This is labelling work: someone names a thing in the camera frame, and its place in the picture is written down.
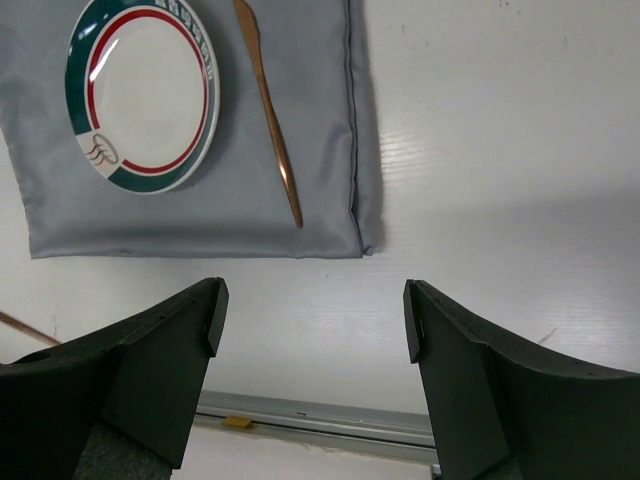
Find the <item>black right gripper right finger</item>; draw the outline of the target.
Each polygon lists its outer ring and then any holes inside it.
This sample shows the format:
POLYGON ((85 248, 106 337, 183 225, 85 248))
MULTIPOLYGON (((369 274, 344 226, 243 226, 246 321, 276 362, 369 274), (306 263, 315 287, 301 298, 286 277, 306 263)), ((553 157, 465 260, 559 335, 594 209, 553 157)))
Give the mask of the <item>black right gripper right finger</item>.
POLYGON ((417 280, 403 293, 445 479, 635 479, 639 377, 529 341, 417 280))

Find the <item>copper fork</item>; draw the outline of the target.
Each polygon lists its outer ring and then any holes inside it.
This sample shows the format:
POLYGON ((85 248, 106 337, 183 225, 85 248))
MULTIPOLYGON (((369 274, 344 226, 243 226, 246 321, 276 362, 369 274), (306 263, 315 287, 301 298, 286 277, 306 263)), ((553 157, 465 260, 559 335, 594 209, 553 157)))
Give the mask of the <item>copper fork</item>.
POLYGON ((56 338, 51 337, 4 312, 0 313, 0 321, 2 324, 47 345, 56 346, 60 344, 60 341, 56 338))

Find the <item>grey cloth placemat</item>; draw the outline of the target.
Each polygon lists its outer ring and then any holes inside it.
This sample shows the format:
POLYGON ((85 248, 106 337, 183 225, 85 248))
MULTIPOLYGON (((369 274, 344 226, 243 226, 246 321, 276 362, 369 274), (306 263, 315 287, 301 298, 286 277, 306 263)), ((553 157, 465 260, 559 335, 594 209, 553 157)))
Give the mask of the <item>grey cloth placemat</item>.
POLYGON ((229 1, 195 1, 220 68, 221 111, 192 176, 132 193, 83 155, 69 118, 73 40, 90 45, 109 1, 1 5, 1 130, 35 258, 359 258, 381 243, 382 177, 364 5, 255 1, 266 79, 301 204, 296 224, 256 78, 229 1))

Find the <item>copper knife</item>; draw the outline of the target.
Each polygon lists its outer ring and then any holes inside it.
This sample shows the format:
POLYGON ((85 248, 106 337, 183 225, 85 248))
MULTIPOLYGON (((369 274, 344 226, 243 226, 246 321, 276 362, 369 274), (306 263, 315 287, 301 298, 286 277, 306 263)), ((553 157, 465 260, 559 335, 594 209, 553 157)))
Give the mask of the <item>copper knife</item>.
POLYGON ((274 155, 278 163, 278 170, 283 182, 283 187, 289 201, 290 209, 296 226, 301 229, 304 225, 302 209, 298 198, 293 169, 289 160, 287 147, 281 131, 274 106, 271 100, 266 74, 263 66, 260 31, 255 14, 246 1, 235 0, 234 10, 245 41, 249 58, 259 88, 269 135, 274 149, 274 155))

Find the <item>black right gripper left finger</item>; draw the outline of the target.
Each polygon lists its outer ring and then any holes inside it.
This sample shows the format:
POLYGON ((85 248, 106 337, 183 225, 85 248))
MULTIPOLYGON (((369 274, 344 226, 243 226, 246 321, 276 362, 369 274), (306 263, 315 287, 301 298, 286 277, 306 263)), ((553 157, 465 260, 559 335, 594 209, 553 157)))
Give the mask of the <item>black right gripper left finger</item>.
POLYGON ((168 479, 182 465, 229 302, 207 278, 1 368, 5 479, 168 479))

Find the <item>white plate green red rim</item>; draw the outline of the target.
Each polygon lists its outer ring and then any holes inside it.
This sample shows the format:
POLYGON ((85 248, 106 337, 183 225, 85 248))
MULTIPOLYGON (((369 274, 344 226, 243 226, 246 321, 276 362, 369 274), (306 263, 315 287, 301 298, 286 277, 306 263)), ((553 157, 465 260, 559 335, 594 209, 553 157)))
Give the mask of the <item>white plate green red rim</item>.
POLYGON ((89 2, 71 35, 64 86, 84 156, 123 190, 174 190, 209 151, 219 67, 186 1, 89 2))

